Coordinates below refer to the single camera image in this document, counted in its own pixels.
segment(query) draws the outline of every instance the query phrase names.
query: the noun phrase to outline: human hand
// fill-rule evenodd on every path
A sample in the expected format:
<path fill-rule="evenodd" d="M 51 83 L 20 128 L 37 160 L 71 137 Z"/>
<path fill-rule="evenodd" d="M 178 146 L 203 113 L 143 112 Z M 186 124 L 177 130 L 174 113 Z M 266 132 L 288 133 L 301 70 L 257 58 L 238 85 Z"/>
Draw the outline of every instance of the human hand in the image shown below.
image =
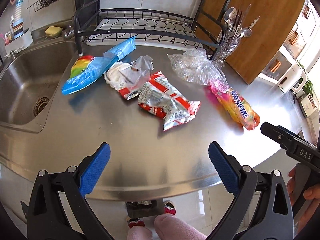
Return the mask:
<path fill-rule="evenodd" d="M 291 179 L 287 183 L 287 191 L 289 193 L 290 202 L 291 202 L 292 206 L 294 204 L 292 192 L 295 188 L 295 180 L 294 180 L 295 174 L 296 174 L 296 169 L 293 168 L 289 172 L 289 177 Z M 305 225 L 309 222 L 310 218 L 312 217 L 312 215 L 314 214 L 314 212 L 316 211 L 316 209 L 318 208 L 318 206 L 320 204 L 320 184 L 317 184 L 317 185 L 314 185 L 314 186 L 308 188 L 303 193 L 303 196 L 305 199 L 312 200 L 312 203 L 310 204 L 310 206 L 308 207 L 306 212 L 300 218 L 299 223 L 298 223 L 297 233 L 299 233 L 305 227 Z"/>

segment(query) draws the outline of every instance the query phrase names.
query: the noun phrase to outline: stainless steel countertop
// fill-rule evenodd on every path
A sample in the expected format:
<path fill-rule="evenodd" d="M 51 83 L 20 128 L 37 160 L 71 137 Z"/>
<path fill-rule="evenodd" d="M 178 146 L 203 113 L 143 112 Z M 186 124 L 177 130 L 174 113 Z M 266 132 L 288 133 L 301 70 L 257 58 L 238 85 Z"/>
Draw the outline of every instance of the stainless steel countertop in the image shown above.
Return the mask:
<path fill-rule="evenodd" d="M 102 56 L 110 46 L 85 46 L 84 52 Z M 111 159 L 94 191 L 87 197 L 137 201 L 169 197 L 220 182 L 208 157 L 208 146 L 218 141 L 241 165 L 252 167 L 279 150 L 279 145 L 260 133 L 235 123 L 206 88 L 181 80 L 172 70 L 167 54 L 183 51 L 137 46 L 127 58 L 153 58 L 155 71 L 189 100 L 200 100 L 196 118 L 163 132 L 163 120 L 140 109 L 137 98 L 124 100 L 101 77 L 75 94 L 63 96 L 62 84 L 77 59 L 73 57 L 52 99 L 41 132 L 29 133 L 0 127 L 0 162 L 34 181 L 39 170 L 62 172 L 92 155 L 102 142 L 111 147 Z M 301 130 L 298 104 L 280 89 L 257 78 L 247 85 L 230 67 L 223 69 L 228 83 L 241 93 L 268 121 L 293 132 Z"/>

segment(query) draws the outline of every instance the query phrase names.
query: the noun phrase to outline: tiled floor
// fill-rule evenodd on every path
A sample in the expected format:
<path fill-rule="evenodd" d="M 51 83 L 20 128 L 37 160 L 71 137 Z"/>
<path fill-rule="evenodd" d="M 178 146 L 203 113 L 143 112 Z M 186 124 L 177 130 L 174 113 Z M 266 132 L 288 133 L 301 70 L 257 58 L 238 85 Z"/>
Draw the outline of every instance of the tiled floor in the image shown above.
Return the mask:
<path fill-rule="evenodd" d="M 258 165 L 255 170 L 260 172 L 271 172 L 279 169 L 288 181 L 287 174 L 295 165 L 295 161 L 287 157 L 283 151 L 279 151 L 264 163 Z M 26 222 L 20 201 L 29 204 L 33 183 L 13 173 L 3 165 L 0 165 L 0 200 L 6 207 L 12 210 L 11 216 L 15 214 L 20 220 L 17 221 L 18 228 L 25 233 Z M 66 215 L 73 229 L 81 232 L 81 229 L 73 216 L 64 193 L 60 194 Z M 243 222 L 243 226 L 249 224 L 249 220 L 255 210 L 259 196 L 255 195 L 252 206 Z M 233 195 L 226 192 L 222 184 L 192 192 L 186 195 L 169 198 L 176 205 L 176 216 L 205 235 L 209 235 L 218 224 L 233 200 Z M 128 231 L 126 223 L 127 211 L 124 202 L 110 202 L 88 199 L 88 203 L 102 225 L 114 237 L 115 240 L 125 240 Z M 154 217 L 143 219 L 146 226 L 153 231 L 153 239 L 158 239 L 154 228 Z"/>

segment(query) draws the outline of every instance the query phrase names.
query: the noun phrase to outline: utensil holder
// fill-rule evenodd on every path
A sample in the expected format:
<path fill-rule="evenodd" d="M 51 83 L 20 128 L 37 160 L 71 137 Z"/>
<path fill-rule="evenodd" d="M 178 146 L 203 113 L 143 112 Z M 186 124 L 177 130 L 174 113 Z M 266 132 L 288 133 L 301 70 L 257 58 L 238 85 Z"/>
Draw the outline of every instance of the utensil holder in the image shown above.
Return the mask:
<path fill-rule="evenodd" d="M 224 61 L 226 60 L 226 58 L 229 57 L 240 44 L 241 38 L 237 38 L 237 37 L 233 38 L 233 35 L 234 34 L 232 32 L 227 31 L 224 43 L 221 45 L 221 49 L 219 50 L 217 57 L 214 60 L 221 67 L 225 66 Z M 217 40 L 218 42 L 221 40 L 221 36 L 222 36 L 222 31 L 219 33 L 218 40 Z"/>

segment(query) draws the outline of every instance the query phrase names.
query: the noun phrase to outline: sponge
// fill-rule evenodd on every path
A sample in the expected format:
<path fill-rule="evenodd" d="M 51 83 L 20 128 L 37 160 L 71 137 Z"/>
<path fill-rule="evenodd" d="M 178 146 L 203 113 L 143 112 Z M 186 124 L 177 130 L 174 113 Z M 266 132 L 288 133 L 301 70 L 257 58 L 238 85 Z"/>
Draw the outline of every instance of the sponge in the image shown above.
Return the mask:
<path fill-rule="evenodd" d="M 61 34 L 62 30 L 63 28 L 61 27 L 50 26 L 45 30 L 45 35 L 50 38 L 56 38 Z"/>

